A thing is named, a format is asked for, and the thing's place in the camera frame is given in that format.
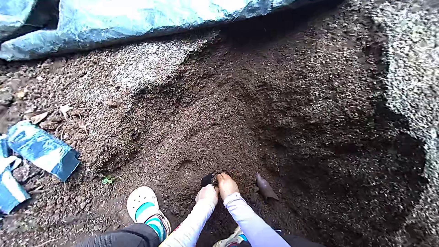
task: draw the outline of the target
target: shoe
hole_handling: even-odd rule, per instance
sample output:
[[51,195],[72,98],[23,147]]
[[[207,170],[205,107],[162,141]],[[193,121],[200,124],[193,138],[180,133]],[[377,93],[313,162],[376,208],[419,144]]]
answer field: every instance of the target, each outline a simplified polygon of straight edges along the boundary
[[134,223],[145,223],[149,218],[157,217],[165,229],[166,237],[171,233],[171,223],[160,211],[157,197],[148,186],[139,187],[131,192],[126,201],[126,208]]
[[228,237],[227,239],[220,240],[216,242],[213,247],[236,247],[242,241],[247,241],[247,237],[241,231],[239,226],[235,229],[235,231]]

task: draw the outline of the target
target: lavender sleeve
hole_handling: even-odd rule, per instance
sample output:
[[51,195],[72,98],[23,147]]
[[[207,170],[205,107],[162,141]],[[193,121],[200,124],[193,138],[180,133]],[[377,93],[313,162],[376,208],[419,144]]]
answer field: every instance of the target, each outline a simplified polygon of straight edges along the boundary
[[252,208],[247,205],[240,193],[233,193],[224,200],[233,219],[238,223],[252,247],[290,247]]

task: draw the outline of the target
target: black pants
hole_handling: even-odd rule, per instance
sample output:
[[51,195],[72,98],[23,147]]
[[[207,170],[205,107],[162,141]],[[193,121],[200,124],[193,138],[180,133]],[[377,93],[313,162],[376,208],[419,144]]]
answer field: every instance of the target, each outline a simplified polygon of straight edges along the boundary
[[[299,236],[287,235],[283,238],[291,247],[324,247]],[[89,237],[76,247],[158,247],[159,244],[160,239],[150,226],[137,223],[114,232]],[[241,242],[238,246],[251,247],[247,241]]]

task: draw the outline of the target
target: blue plastic bag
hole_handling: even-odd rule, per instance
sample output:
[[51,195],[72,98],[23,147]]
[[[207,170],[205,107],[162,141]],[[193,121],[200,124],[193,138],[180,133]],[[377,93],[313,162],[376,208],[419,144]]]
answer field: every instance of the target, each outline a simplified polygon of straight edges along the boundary
[[77,151],[27,120],[12,126],[7,136],[12,150],[63,182],[79,165]]

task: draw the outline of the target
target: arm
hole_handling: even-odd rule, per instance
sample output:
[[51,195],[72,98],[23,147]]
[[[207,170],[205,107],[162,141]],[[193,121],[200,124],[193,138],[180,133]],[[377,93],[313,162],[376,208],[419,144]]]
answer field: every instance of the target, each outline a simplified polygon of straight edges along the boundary
[[160,247],[193,247],[218,202],[218,188],[203,187],[195,198],[197,204],[186,219],[163,241]]
[[224,206],[253,247],[289,247],[287,242],[247,205],[240,193],[227,196]]
[[229,175],[221,173],[216,179],[224,206],[253,247],[289,247],[287,242],[247,205],[239,193],[238,185]]

